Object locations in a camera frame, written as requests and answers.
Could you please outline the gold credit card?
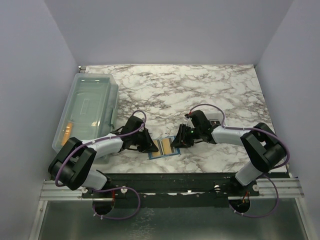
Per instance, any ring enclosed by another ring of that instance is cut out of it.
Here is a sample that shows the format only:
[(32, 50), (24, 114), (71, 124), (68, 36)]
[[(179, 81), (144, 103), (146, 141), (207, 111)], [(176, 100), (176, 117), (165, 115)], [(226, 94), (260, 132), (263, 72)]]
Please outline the gold credit card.
[(163, 155), (161, 141), (159, 139), (154, 139), (153, 143), (157, 147), (158, 151), (151, 153), (151, 159), (160, 158)]
[(173, 147), (171, 147), (172, 139), (169, 137), (162, 139), (162, 148), (163, 148), (163, 154), (164, 155), (172, 155), (175, 153), (175, 150)]

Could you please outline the teal leather card holder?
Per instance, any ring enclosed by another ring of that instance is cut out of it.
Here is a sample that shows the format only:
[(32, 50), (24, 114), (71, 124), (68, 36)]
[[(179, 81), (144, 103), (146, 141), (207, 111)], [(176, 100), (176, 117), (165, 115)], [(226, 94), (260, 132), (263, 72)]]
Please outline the teal leather card holder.
[(171, 146), (171, 143), (175, 140), (174, 136), (166, 136), (162, 138), (153, 139), (153, 143), (158, 148), (158, 152), (151, 152), (148, 154), (150, 160), (171, 157), (180, 155), (180, 149)]

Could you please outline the clear acrylic card box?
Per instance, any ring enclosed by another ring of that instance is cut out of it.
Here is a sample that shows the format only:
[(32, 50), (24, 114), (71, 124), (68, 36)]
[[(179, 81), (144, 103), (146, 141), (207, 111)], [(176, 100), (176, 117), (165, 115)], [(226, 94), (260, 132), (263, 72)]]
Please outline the clear acrylic card box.
[(221, 122), (217, 119), (210, 119), (209, 121), (212, 126), (220, 126), (221, 125)]

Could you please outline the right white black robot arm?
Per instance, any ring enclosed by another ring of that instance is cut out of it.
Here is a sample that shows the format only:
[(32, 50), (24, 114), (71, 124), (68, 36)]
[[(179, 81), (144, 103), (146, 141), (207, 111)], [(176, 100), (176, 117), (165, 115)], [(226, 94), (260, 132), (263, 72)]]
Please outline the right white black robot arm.
[(235, 180), (230, 183), (230, 191), (236, 196), (247, 192), (252, 181), (268, 173), (288, 156), (284, 144), (265, 123), (249, 128), (223, 126), (224, 116), (205, 114), (201, 110), (191, 111), (185, 116), (187, 123), (179, 125), (171, 147), (190, 148), (196, 141), (244, 147), (249, 162), (235, 174)]

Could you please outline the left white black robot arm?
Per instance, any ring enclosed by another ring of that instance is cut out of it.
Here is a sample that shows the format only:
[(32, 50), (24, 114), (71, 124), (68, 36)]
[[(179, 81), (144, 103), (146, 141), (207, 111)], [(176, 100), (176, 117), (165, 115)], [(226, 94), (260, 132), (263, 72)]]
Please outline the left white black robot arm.
[(101, 171), (91, 169), (94, 161), (132, 146), (140, 153), (158, 152), (145, 124), (145, 119), (132, 115), (121, 131), (92, 140), (69, 138), (49, 165), (48, 173), (58, 187), (66, 186), (72, 191), (85, 187), (101, 198), (107, 197), (111, 191), (109, 179)]

